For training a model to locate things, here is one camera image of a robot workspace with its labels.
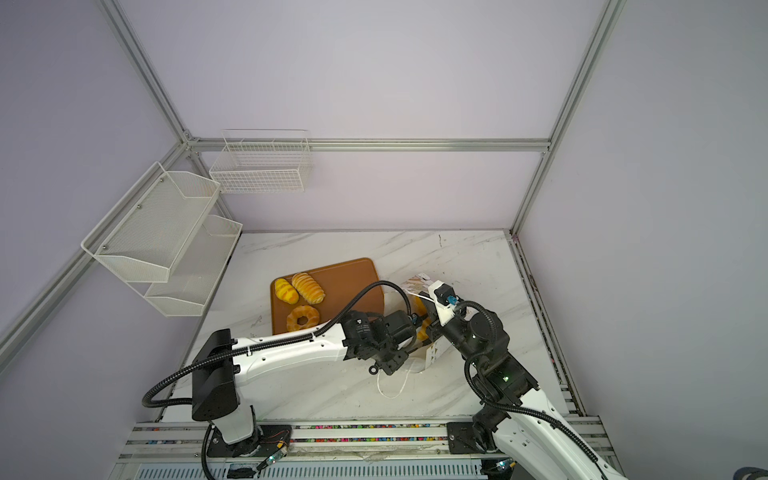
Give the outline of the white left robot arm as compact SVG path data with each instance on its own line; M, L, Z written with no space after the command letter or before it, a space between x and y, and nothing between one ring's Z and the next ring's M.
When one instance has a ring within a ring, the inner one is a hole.
M405 311L373 315L351 310L333 321L300 332L244 339L243 347L227 343L201 351L193 372L192 419L211 422L228 445L256 435L253 406L256 396L247 387L266 374L315 363L371 361L369 373L391 375L409 357L407 345L416 336L412 316Z

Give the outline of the ridged long fake bread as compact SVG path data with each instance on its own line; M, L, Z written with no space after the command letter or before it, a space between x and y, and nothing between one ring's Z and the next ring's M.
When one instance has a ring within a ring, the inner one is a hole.
M427 326L431 323L424 300L420 297L412 296L411 304L413 312L417 315L417 341L424 342L428 339L426 333Z

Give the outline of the yellow fake bread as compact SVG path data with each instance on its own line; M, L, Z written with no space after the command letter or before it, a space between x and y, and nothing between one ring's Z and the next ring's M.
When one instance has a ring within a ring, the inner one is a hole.
M291 278L293 288L310 305L317 305L325 300L326 293L321 285L307 272L300 272Z
M277 278L275 280L274 293L278 300L288 305L297 304L300 298L297 290L285 278Z
M295 307L286 317L285 326L288 332L295 332L316 327L320 324L320 312L311 305Z

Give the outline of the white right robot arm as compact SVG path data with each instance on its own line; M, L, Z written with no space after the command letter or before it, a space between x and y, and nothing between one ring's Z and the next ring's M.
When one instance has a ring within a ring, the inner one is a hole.
M438 308L440 333L461 354L463 374L482 408L478 446L497 450L535 479L622 479L558 413L537 380L509 352L501 320L473 301Z

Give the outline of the cartoon animal paper bag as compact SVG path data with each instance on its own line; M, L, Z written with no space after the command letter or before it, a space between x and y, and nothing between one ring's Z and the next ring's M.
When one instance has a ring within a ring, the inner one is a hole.
M411 307L412 296L422 298L426 309L428 306L434 305L428 294L428 287L432 283L434 283L434 281L427 274L418 273L407 279L401 285L401 288L408 295ZM409 379L416 375L420 375L424 370L434 364L442 354L441 349L445 350L445 347L441 347L440 345L436 346L434 342L429 339L424 342L418 342L416 330L416 340L413 344L409 344L406 349L408 358L403 366L391 376L382 373L377 374L376 388L378 393L387 400L394 400L400 397L406 389Z

